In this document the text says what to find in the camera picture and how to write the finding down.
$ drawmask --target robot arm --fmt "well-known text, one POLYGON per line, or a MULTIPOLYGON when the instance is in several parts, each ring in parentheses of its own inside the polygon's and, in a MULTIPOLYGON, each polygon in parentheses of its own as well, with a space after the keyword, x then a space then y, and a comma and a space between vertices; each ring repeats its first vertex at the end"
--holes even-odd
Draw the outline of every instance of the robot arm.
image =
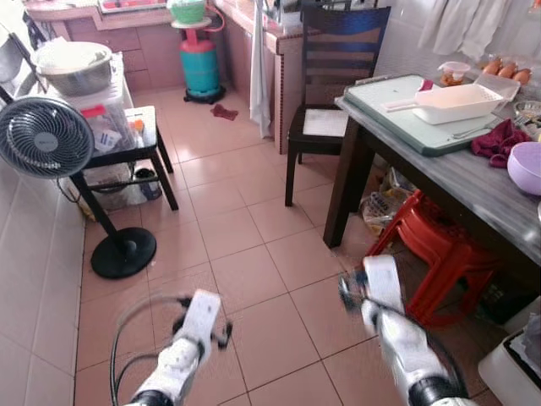
POLYGON ((183 404, 195 372, 210 357, 211 341, 216 340, 219 348, 225 348, 231 336, 231 325, 223 338, 213 333, 220 305, 219 295, 203 290, 195 292, 172 344, 160 352, 158 366, 125 406, 183 404))
POLYGON ((396 263, 392 256, 367 257, 364 271, 345 279, 340 294, 348 310, 360 309, 364 324, 377 332, 383 356, 391 368, 404 404, 410 406, 475 406, 465 390, 452 382, 447 369, 430 348, 425 331, 404 315, 396 263))

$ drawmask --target tiled floor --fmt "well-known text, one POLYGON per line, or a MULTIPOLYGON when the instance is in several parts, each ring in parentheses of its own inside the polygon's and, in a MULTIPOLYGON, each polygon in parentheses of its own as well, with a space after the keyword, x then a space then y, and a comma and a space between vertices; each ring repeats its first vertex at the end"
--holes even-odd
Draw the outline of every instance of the tiled floor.
MULTIPOLYGON (((259 138, 247 106, 233 92, 222 104, 240 111, 234 122, 214 118, 209 106, 184 103, 181 90, 135 95, 134 102, 156 106, 175 162, 171 179, 180 210, 171 212, 159 199, 111 215, 121 228, 148 228, 158 243, 145 271, 119 281, 90 269, 104 233, 88 225, 75 405, 110 404, 108 359, 123 311, 139 300, 150 303, 123 334, 118 368, 135 353, 160 349, 170 337, 179 309, 151 301, 152 294, 204 288, 221 294, 218 322, 233 321, 233 340, 201 368, 188 406, 402 406, 377 337, 345 312, 337 294, 337 275, 362 258, 374 236, 352 216, 341 247, 330 251, 321 239, 337 158, 306 156, 295 178, 295 205, 286 208, 286 159, 259 138)), ((394 252, 411 296, 422 265, 400 244, 394 252)), ((478 377, 477 363, 501 332, 471 318, 438 335, 464 368, 479 405, 499 404, 478 377)), ((152 368, 143 362, 130 370, 121 401, 152 368)))

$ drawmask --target cutting board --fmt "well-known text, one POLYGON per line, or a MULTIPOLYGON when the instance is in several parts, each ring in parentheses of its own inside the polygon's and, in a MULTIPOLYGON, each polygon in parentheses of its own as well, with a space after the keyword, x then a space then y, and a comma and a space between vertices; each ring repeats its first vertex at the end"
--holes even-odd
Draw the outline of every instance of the cutting board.
POLYGON ((494 114, 432 125, 413 114, 413 110, 386 112, 381 106, 383 103, 413 98, 422 82, 423 78, 416 74, 369 82, 346 89, 344 97, 425 156, 441 156, 458 151, 465 148, 473 138, 489 132, 488 129, 480 129, 462 139, 452 136, 470 129, 482 128, 496 118, 494 114))

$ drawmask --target egg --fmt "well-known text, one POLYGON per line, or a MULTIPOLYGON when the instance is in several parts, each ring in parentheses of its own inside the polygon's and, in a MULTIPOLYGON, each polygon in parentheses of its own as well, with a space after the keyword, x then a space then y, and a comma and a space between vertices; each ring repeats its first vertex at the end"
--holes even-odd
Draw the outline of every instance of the egg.
POLYGON ((501 59, 495 59, 490 62, 487 66, 484 67, 484 74, 498 74, 498 71, 501 68, 501 59))
POLYGON ((516 63, 509 63, 506 66, 504 66, 500 72, 498 72, 498 76, 502 78, 512 78, 513 74, 515 74, 516 71, 516 63))
POLYGON ((513 79, 517 82, 521 82, 522 85, 527 85, 531 76, 532 71, 530 69, 521 69, 513 75, 513 79))

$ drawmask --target stacked red stools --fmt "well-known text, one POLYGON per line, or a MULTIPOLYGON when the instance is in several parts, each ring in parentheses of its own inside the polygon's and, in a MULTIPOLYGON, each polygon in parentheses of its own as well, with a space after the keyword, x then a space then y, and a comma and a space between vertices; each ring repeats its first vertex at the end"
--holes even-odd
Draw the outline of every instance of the stacked red stools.
POLYGON ((427 276, 407 305, 410 315, 425 326, 447 326, 475 309, 484 288, 500 267, 495 255, 476 244, 464 227, 453 222, 420 190, 406 200, 367 256, 381 254, 397 234, 429 265, 427 276), (459 311, 435 315, 461 278, 467 291, 459 311))

